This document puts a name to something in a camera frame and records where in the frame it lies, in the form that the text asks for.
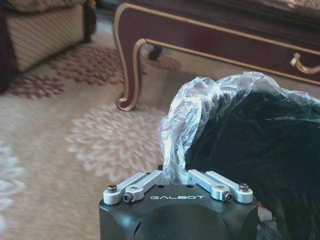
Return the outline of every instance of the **table leg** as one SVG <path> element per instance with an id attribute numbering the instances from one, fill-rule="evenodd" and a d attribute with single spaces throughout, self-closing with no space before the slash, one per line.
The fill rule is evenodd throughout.
<path id="1" fill-rule="evenodd" d="M 161 55 L 162 53 L 162 47 L 160 46 L 153 46 L 153 50 L 149 53 L 149 59 L 150 60 L 157 60 L 157 58 Z"/>

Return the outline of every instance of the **screw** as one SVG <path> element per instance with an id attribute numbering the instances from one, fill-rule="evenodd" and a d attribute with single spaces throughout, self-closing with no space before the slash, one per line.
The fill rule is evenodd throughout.
<path id="1" fill-rule="evenodd" d="M 240 184 L 239 184 L 239 190 L 242 191 L 242 192 L 248 192 L 248 191 L 249 191 L 249 186 L 248 186 L 248 184 L 240 183 Z"/>
<path id="2" fill-rule="evenodd" d="M 130 192 L 123 194 L 122 199 L 125 203 L 130 203 L 132 199 L 134 199 L 134 196 Z"/>
<path id="3" fill-rule="evenodd" d="M 115 193 L 117 191 L 117 185 L 115 184 L 110 184 L 108 185 L 108 188 L 107 188 L 107 192 L 108 193 Z"/>
<path id="4" fill-rule="evenodd" d="M 234 196 L 232 195 L 231 192 L 228 192 L 227 194 L 224 195 L 223 198 L 226 202 L 230 202 L 232 199 L 234 199 Z"/>

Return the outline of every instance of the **dark wood furniture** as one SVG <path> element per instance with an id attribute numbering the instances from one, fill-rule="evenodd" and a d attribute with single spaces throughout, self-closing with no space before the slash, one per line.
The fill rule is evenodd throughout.
<path id="1" fill-rule="evenodd" d="M 302 72 L 290 63 L 299 53 L 306 66 L 320 64 L 320 12 L 302 6 L 277 0 L 129 0 L 116 11 L 114 34 L 125 76 L 117 105 L 125 111 L 139 98 L 143 43 L 156 46 L 151 58 L 166 47 L 320 84 L 320 73 L 306 74 L 308 68 Z"/>

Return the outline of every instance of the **gold handle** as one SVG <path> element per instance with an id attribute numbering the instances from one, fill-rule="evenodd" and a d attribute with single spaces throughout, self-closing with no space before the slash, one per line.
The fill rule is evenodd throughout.
<path id="1" fill-rule="evenodd" d="M 299 53 L 295 53 L 293 55 L 293 58 L 291 60 L 291 65 L 294 66 L 295 68 L 297 68 L 300 72 L 304 73 L 304 74 L 317 74 L 320 73 L 320 66 L 316 66 L 316 67 L 306 67 L 304 65 L 302 65 L 302 63 L 300 62 L 300 54 Z"/>

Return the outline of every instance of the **floor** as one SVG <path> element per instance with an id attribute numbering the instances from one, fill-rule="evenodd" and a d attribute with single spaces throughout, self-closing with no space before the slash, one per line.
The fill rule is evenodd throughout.
<path id="1" fill-rule="evenodd" d="M 93 41 L 15 79 L 0 96 L 0 239 L 98 240 L 98 203 L 111 183 L 162 163 L 157 127 L 180 86 L 248 69 L 166 49 L 141 50 L 142 95 L 115 106 L 124 76 L 112 25 L 100 16 Z M 320 87 L 272 76 L 320 98 Z"/>

